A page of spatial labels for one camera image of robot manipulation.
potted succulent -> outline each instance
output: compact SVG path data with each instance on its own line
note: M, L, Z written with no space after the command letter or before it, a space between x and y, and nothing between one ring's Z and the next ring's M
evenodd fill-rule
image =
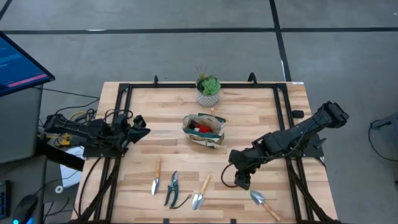
M204 71L198 70L197 80L197 102L202 106L213 106L217 103L221 85L214 75L207 75Z

monitor screen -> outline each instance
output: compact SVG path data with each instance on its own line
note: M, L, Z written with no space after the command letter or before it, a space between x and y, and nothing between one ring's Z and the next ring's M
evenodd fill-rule
M0 32L0 96L54 80L54 76Z

white paper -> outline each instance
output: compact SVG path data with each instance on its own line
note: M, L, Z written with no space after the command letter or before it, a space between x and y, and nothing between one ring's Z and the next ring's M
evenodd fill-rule
M84 159L83 151L84 151L84 147L79 146L79 147L74 147L74 148L68 149L65 152ZM64 188L73 186L80 182L80 179L81 179L80 171L76 172L76 170L66 167L64 165L60 165L60 168L61 168L61 176L62 176L62 185Z

gray floor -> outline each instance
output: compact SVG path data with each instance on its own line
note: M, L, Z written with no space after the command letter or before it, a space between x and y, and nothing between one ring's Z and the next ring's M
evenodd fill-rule
M276 0L282 27L398 27L398 1ZM13 0L0 21L5 30L272 27L263 0ZM194 66L223 81L283 81L273 33L10 35L57 78L47 88L98 96L105 81L194 80ZM283 34L293 81L305 82L312 110L338 102L350 115L339 130L325 130L327 173L339 219L350 223L397 223L398 163L368 143L369 122L398 111L398 32ZM84 105L90 99L44 92L42 114ZM377 149L398 159L390 127L372 133ZM49 164L48 181L59 176ZM52 211L76 187L46 202ZM70 213L48 217L65 222Z

computer mouse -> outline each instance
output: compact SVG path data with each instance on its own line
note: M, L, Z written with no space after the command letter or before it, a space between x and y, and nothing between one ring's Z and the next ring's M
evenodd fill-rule
M26 224L37 205L36 195L26 195L17 205L12 218L12 224Z

